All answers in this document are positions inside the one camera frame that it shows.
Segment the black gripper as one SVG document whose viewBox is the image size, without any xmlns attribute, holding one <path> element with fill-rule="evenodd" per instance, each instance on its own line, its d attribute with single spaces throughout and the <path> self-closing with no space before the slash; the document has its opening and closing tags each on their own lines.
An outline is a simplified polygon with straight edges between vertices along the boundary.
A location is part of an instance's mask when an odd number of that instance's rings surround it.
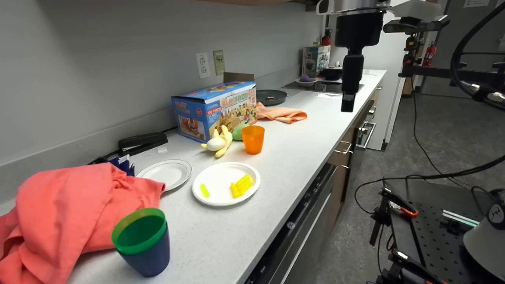
<svg viewBox="0 0 505 284">
<path fill-rule="evenodd" d="M 361 50 L 375 45 L 383 23 L 382 12 L 344 14 L 336 20 L 334 44 L 350 50 Z M 342 64 L 342 112 L 353 110 L 355 94 L 359 88 L 364 56 L 359 52 L 348 52 Z"/>
</svg>

